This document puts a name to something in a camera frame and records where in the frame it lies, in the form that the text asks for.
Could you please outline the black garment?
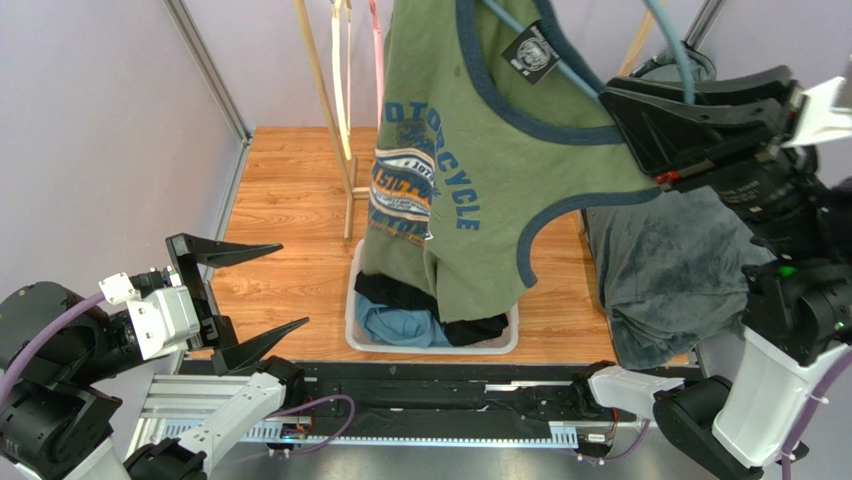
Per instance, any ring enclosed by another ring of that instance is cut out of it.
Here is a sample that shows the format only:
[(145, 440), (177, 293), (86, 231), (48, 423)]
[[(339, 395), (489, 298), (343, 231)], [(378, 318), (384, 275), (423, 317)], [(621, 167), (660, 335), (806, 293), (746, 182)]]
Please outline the black garment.
[(375, 303), (405, 310), (427, 310), (441, 323), (451, 346), (461, 347), (496, 339), (509, 325), (506, 314), (476, 319), (443, 322), (435, 298), (416, 287), (382, 274), (359, 272), (355, 281), (355, 296), (360, 293)]

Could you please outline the blue tank top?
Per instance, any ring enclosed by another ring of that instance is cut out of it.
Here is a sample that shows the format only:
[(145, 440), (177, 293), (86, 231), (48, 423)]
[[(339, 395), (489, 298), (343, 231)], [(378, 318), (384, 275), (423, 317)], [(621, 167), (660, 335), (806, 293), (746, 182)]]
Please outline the blue tank top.
[(405, 310), (355, 296), (355, 319), (370, 341), (401, 347), (451, 347), (441, 323), (427, 310)]

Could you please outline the olive green tank top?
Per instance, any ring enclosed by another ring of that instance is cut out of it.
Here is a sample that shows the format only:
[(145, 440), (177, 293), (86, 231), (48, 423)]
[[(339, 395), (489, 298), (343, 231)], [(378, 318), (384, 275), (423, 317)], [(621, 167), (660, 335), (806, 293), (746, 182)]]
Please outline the olive green tank top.
[(537, 281), (536, 235), (578, 209), (657, 195), (601, 80), (548, 1), (398, 1), (362, 269), (437, 300), (444, 322), (508, 312)]

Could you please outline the cream plastic hanger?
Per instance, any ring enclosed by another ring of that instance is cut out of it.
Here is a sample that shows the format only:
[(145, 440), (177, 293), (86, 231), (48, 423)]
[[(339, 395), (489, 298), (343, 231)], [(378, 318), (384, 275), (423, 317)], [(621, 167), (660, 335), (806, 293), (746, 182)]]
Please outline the cream plastic hanger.
[(334, 105), (337, 116), (338, 135), (346, 161), (353, 158), (351, 147), (351, 41), (352, 2), (331, 2), (331, 48)]

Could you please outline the pink plastic hanger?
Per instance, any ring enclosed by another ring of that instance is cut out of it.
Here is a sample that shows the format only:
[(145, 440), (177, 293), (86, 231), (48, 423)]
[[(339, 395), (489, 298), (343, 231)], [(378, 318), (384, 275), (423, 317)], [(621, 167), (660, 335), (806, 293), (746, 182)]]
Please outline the pink plastic hanger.
[(381, 126), (383, 117), (383, 100), (385, 93), (385, 69), (384, 69), (384, 39), (381, 29), (381, 20), (379, 16), (379, 6), (377, 0), (369, 0), (368, 7), (372, 22), (372, 37), (374, 50), (374, 73), (376, 87), (376, 112), (377, 112), (377, 127)]

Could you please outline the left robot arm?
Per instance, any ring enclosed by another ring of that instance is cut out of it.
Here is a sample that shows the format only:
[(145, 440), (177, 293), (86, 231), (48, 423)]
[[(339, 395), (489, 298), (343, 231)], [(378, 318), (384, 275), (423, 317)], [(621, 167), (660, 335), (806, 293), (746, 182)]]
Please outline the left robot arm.
[[(279, 250), (190, 234), (166, 241), (170, 264), (118, 273), (90, 297), (51, 281), (1, 304), (1, 454), (29, 479), (206, 479), (258, 422), (304, 397), (304, 373), (271, 355), (295, 329), (239, 341), (201, 268)], [(111, 420), (121, 400), (97, 384), (176, 353), (210, 351), (220, 376), (246, 383), (196, 427), (122, 459)]]

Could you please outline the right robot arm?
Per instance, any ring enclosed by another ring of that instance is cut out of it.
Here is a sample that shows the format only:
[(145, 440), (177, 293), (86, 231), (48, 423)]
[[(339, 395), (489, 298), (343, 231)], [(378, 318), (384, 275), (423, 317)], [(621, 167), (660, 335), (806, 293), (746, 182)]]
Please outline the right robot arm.
[(745, 348), (734, 380), (689, 383), (608, 361), (574, 375), (582, 413), (654, 421), (719, 479), (788, 469), (818, 404), (851, 363), (850, 207), (817, 176), (817, 147), (851, 134), (851, 77), (803, 88), (786, 66), (694, 83), (619, 77), (601, 101), (660, 189), (712, 188), (774, 260), (747, 266)]

